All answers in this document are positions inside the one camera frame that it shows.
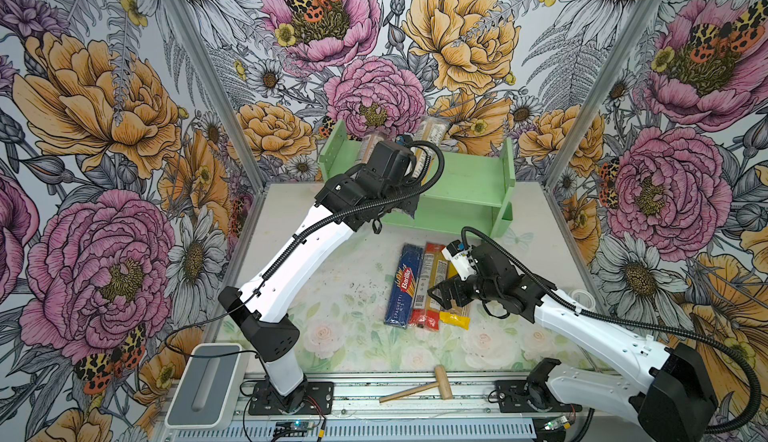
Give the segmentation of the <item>clear spaghetti bag dark end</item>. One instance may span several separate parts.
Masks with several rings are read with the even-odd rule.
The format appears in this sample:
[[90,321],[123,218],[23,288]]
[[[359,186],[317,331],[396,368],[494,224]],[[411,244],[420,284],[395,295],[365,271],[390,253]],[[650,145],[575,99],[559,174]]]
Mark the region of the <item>clear spaghetti bag dark end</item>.
[[370,160],[376,145],[383,140],[386,140],[386,137],[380,132],[370,132],[365,134],[364,138],[362,138],[356,162],[366,164]]

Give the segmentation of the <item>clear spaghetti bag white label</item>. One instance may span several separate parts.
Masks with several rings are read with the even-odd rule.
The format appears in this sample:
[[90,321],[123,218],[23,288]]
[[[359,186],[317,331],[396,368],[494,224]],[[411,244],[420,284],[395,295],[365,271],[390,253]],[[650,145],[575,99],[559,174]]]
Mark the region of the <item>clear spaghetti bag white label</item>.
[[[440,145],[450,126],[451,122],[444,117],[426,116],[414,139],[427,140],[435,145]],[[426,172],[424,166],[429,165],[427,158],[428,156],[434,156],[434,152],[431,149],[421,147],[413,148],[412,152],[417,158],[414,169],[415,175],[420,176]]]

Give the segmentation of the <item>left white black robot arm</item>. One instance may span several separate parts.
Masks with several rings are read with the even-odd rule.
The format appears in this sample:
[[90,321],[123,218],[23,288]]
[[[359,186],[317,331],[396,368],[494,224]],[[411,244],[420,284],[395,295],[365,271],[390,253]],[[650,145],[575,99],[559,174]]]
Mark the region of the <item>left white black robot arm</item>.
[[366,162],[324,183],[302,224],[265,268],[241,287],[220,292],[220,305],[255,349],[273,394],[286,409],[302,399],[306,386],[294,351],[300,331],[287,315],[290,305],[360,227],[380,229],[382,217],[392,210],[416,210],[429,185],[416,152],[428,149],[423,141],[377,142]]

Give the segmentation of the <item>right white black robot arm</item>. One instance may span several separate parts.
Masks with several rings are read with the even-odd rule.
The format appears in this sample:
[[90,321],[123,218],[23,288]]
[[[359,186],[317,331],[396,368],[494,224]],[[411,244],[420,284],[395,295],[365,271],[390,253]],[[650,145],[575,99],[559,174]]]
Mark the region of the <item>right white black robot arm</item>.
[[702,439],[718,403],[694,350],[671,349],[588,316],[566,292],[516,269],[489,243],[469,246],[454,241],[442,254],[456,271],[428,291],[442,307],[497,302],[506,314],[566,337],[614,371],[598,373],[544,358],[522,390],[531,406],[579,405],[602,411],[639,425],[655,441]]

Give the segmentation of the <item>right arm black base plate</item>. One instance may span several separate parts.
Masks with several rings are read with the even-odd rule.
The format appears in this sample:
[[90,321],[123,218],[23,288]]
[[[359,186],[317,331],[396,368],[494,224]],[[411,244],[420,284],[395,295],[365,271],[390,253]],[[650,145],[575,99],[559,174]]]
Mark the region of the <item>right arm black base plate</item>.
[[545,385],[534,384],[529,387],[526,380],[497,380],[490,394],[501,413],[576,413],[583,411],[579,404],[563,404],[556,400]]

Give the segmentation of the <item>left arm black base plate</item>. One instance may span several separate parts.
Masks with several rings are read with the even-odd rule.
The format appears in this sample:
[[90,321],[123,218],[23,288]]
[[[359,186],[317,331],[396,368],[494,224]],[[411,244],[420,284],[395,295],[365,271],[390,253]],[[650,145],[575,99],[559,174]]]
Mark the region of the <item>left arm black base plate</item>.
[[246,381],[247,413],[250,416],[330,415],[335,384],[304,381],[289,395],[280,395],[267,379]]

